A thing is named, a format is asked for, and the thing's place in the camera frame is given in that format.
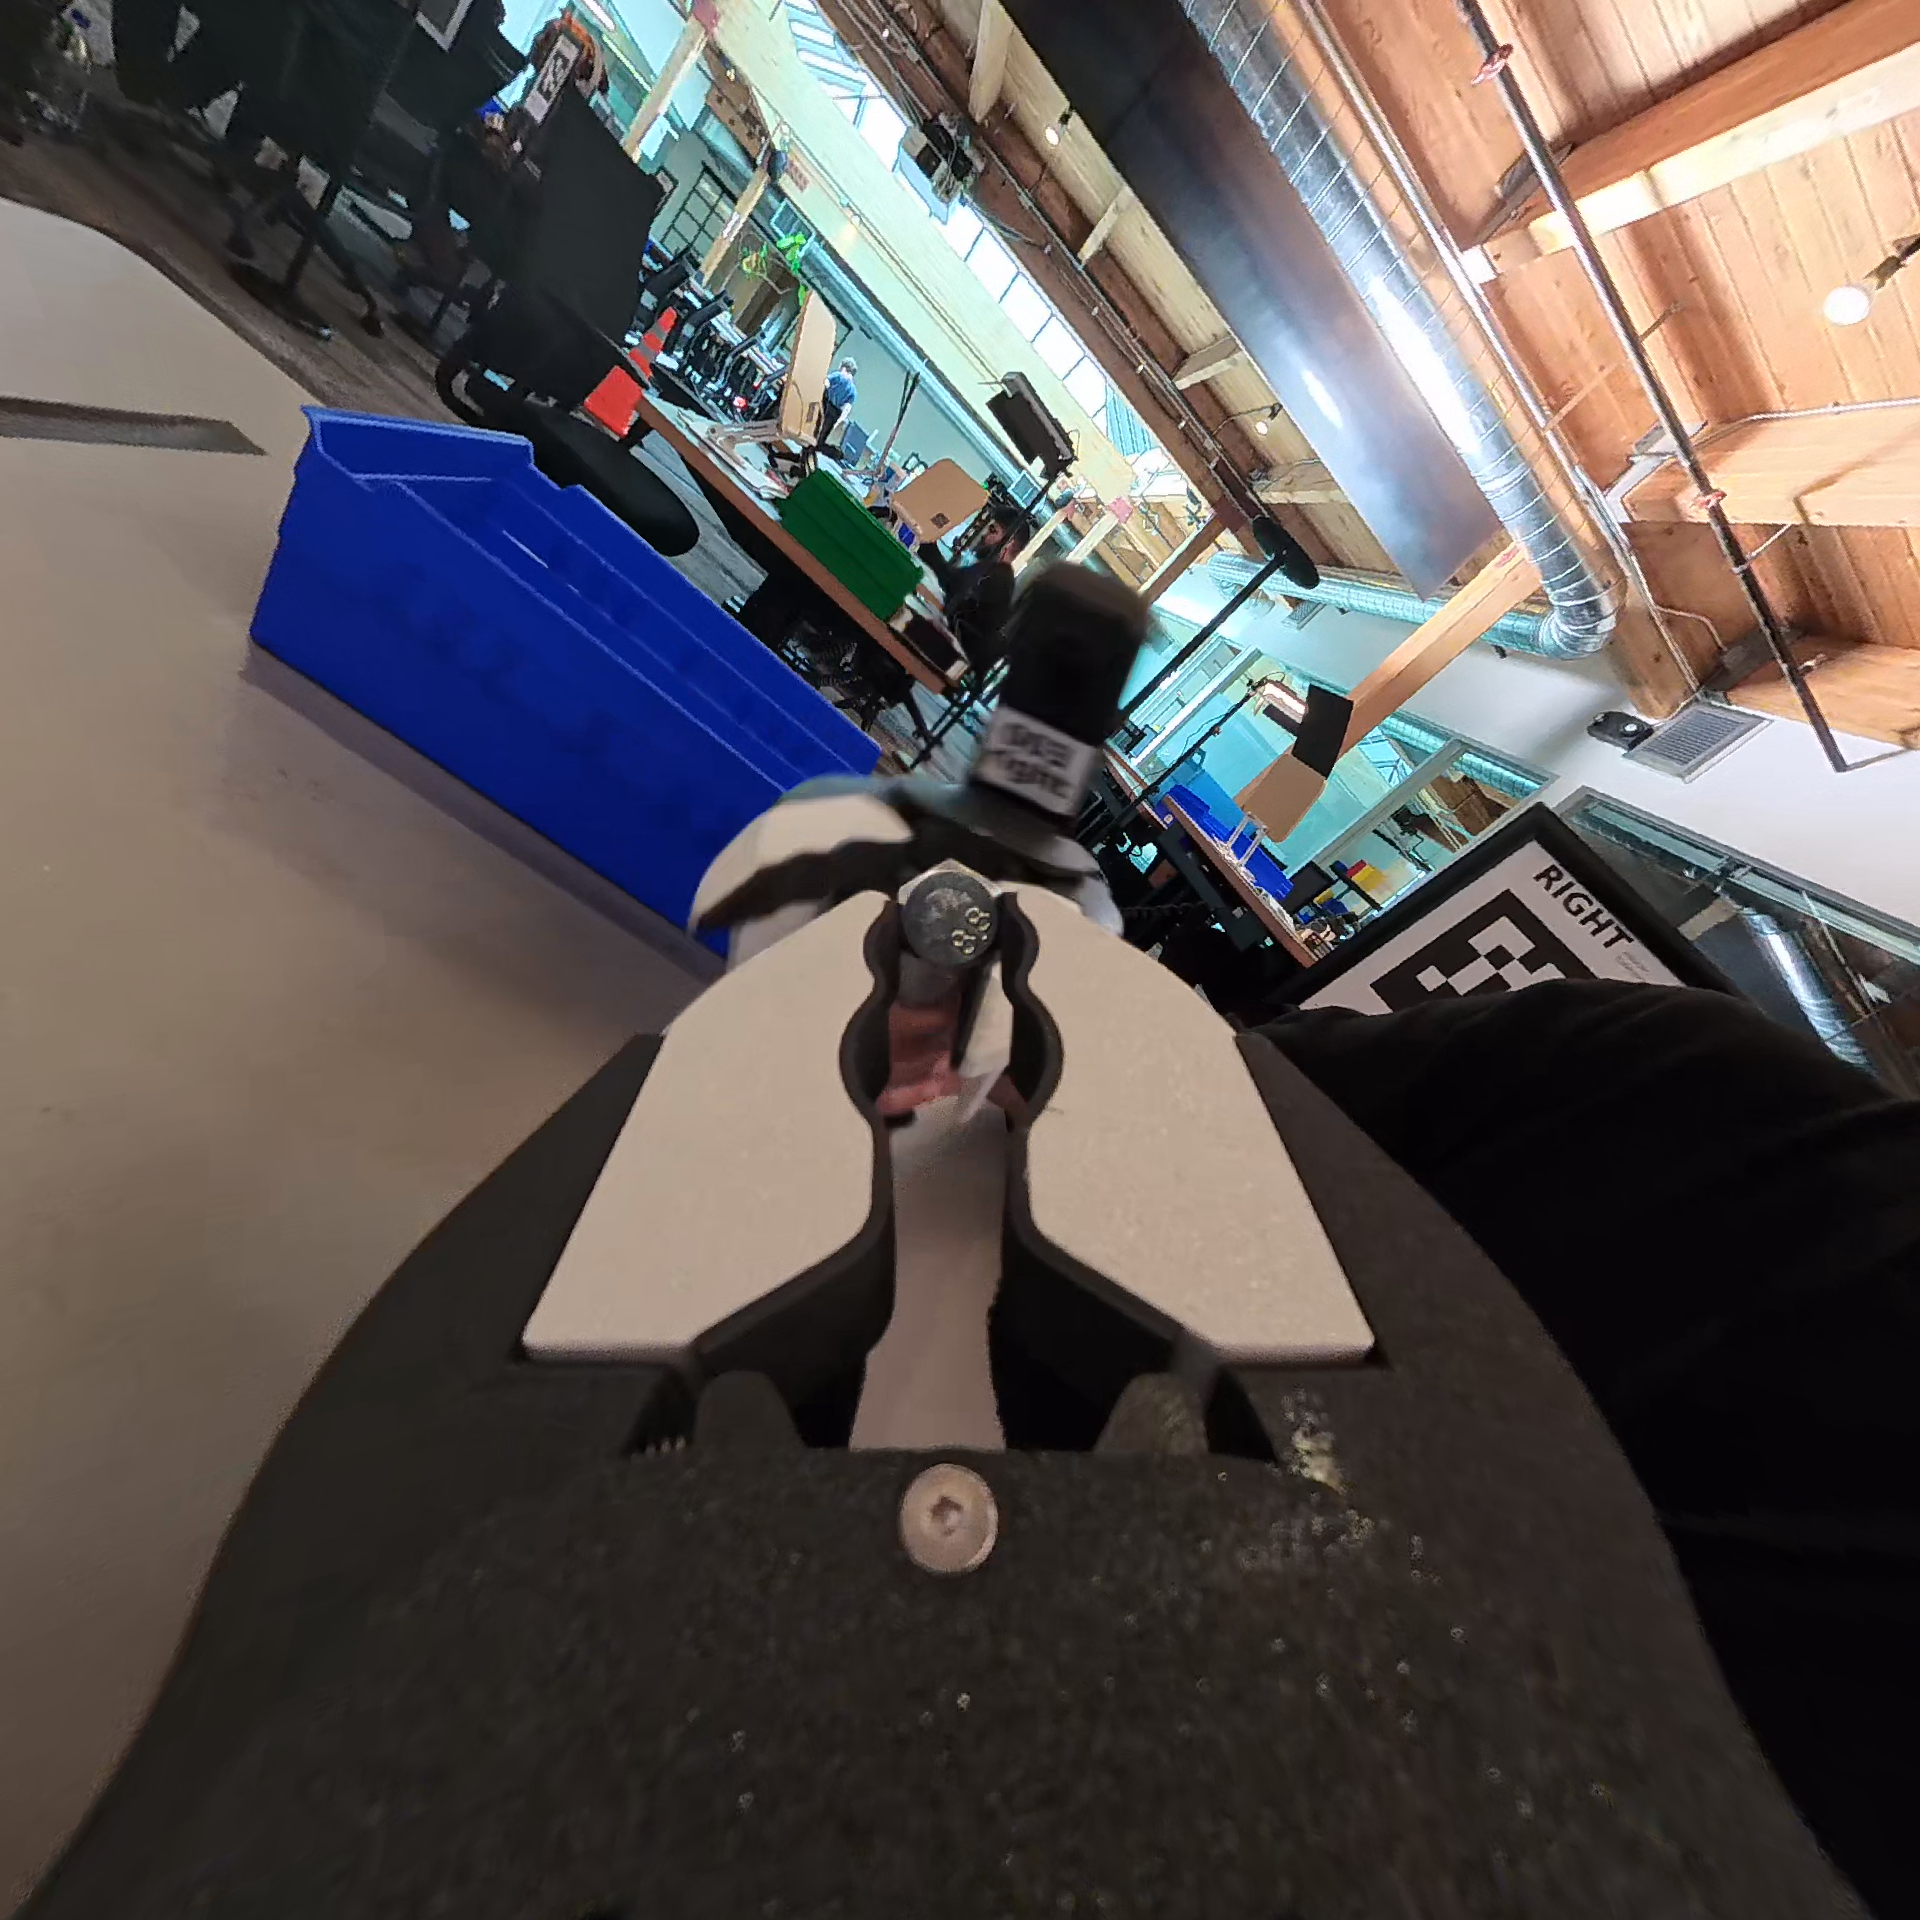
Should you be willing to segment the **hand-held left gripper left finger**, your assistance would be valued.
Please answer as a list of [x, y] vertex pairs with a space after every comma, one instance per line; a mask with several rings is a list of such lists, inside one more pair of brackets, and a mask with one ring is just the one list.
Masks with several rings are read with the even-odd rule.
[[520, 1335], [542, 1366], [767, 1381], [843, 1450], [898, 1307], [899, 908], [864, 891], [726, 972], [659, 1037]]

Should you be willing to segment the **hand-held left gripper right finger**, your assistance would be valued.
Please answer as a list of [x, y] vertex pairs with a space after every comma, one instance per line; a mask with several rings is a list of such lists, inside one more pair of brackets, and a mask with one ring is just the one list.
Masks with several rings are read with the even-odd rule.
[[1006, 1445], [1089, 1452], [1169, 1381], [1248, 1448], [1243, 1375], [1353, 1369], [1370, 1327], [1241, 1034], [1067, 901], [1002, 901], [1008, 1072], [990, 1370]]

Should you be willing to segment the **steel hex bolt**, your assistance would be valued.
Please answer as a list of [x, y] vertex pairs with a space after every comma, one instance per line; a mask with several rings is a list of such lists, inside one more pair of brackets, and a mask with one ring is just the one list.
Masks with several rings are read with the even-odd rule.
[[995, 959], [999, 891], [956, 863], [913, 876], [898, 899], [896, 1003], [924, 1011], [971, 995]]

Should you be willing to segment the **blue plastic bin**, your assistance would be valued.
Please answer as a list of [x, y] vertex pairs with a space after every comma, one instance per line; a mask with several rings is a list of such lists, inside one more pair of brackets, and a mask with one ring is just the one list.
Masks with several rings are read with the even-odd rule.
[[252, 643], [684, 928], [734, 834], [881, 749], [521, 438], [324, 407]]

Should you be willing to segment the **person's right hand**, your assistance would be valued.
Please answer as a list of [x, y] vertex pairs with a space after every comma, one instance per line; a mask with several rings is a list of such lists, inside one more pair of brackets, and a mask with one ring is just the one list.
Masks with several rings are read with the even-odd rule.
[[966, 1092], [966, 1078], [956, 1065], [960, 1024], [958, 991], [932, 1001], [898, 999], [887, 1009], [887, 1075], [875, 1096], [875, 1115], [890, 1130], [908, 1126], [924, 1109]]

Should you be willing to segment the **long wooden work table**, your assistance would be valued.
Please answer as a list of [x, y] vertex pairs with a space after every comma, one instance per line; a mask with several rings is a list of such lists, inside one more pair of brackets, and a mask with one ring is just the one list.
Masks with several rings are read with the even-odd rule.
[[718, 428], [649, 391], [635, 397], [634, 426], [655, 434], [707, 495], [716, 516], [732, 528], [732, 541], [756, 562], [775, 558], [773, 573], [805, 583], [814, 602], [831, 606], [841, 623], [866, 643], [886, 653], [912, 681], [941, 700], [961, 691], [966, 662], [960, 654], [929, 656], [896, 624], [877, 618], [831, 571], [796, 539], [777, 516], [772, 495], [761, 492], [770, 477], [742, 465], [718, 445]]
[[1270, 947], [1300, 971], [1317, 965], [1319, 955], [1245, 876], [1231, 852], [1182, 804], [1156, 789], [1149, 790], [1135, 766], [1113, 747], [1101, 750], [1101, 778], [1115, 800], [1112, 833], [1130, 842], [1152, 842], [1157, 858], [1173, 867], [1196, 899], [1212, 908], [1213, 923], [1237, 951]]

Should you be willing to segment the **black studio light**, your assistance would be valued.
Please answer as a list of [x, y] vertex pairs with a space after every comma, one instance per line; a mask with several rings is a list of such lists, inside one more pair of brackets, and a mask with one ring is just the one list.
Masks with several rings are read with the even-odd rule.
[[985, 397], [985, 410], [1020, 456], [1020, 462], [1028, 468], [1038, 465], [1046, 483], [1076, 465], [1078, 454], [1067, 428], [1040, 399], [1026, 374], [1018, 371], [1002, 374], [998, 386]]

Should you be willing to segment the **green plastic bin stack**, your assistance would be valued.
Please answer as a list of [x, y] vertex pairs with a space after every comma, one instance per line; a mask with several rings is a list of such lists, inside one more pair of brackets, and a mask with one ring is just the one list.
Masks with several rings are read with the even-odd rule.
[[779, 526], [877, 620], [891, 620], [924, 580], [918, 552], [873, 516], [836, 468], [798, 478], [777, 503]]

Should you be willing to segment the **person's black sweater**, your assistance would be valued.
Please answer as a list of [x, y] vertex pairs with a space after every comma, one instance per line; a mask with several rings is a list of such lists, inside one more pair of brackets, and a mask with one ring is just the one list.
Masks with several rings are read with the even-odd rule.
[[1822, 1852], [1872, 1917], [1915, 1917], [1915, 1100], [1710, 991], [1259, 1034], [1523, 1299]]

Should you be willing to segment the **orange traffic cone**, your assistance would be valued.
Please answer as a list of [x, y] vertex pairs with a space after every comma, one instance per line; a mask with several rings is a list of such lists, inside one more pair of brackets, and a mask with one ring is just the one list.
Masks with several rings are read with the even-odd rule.
[[635, 344], [621, 349], [617, 363], [587, 394], [584, 416], [617, 440], [628, 440], [642, 419], [642, 401], [653, 397], [655, 367], [677, 324], [676, 304], [652, 317]]

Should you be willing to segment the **ceiling projector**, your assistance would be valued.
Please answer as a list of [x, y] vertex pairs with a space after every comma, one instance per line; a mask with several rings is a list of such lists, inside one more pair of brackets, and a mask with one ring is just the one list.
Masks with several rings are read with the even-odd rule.
[[979, 176], [971, 126], [964, 115], [937, 112], [899, 132], [898, 162], [928, 204], [948, 209], [969, 197]]

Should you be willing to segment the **framed code sign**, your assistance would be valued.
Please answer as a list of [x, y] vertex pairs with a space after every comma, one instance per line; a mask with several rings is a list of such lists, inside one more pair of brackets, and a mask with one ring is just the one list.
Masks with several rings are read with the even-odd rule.
[[1547, 807], [1504, 817], [1277, 995], [1366, 1016], [1556, 982], [1730, 984]]

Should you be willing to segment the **black office chair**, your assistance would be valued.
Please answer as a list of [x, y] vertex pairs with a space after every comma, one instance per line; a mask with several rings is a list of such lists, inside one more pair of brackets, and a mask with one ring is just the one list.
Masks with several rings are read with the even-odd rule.
[[231, 97], [213, 165], [225, 184], [227, 277], [256, 302], [325, 341], [304, 300], [316, 255], [382, 337], [378, 304], [331, 239], [331, 210], [368, 140], [379, 100], [413, 42], [419, 6], [398, 2], [114, 2], [111, 71], [131, 108], [174, 128]]
[[566, 90], [540, 126], [504, 270], [435, 367], [461, 425], [516, 437], [557, 489], [580, 489], [663, 561], [699, 541], [684, 498], [584, 404], [628, 349], [659, 183]]

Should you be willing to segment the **silver spiral air duct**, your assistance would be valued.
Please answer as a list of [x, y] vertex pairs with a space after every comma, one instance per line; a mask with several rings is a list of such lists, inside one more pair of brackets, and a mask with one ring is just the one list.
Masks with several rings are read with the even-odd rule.
[[1324, 49], [1284, 6], [1197, 2], [1182, 13], [1500, 530], [1533, 564], [1545, 611], [1531, 651], [1595, 659], [1620, 631], [1620, 561], [1543, 404], [1441, 245], [1410, 162], [1346, 100]]

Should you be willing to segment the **white wall vent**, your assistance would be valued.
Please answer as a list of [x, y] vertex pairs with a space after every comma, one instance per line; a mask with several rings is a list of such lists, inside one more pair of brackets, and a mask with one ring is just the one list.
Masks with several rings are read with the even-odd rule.
[[1764, 714], [1713, 699], [1697, 699], [1651, 725], [1624, 759], [1646, 772], [1681, 784], [1699, 780], [1770, 727]]

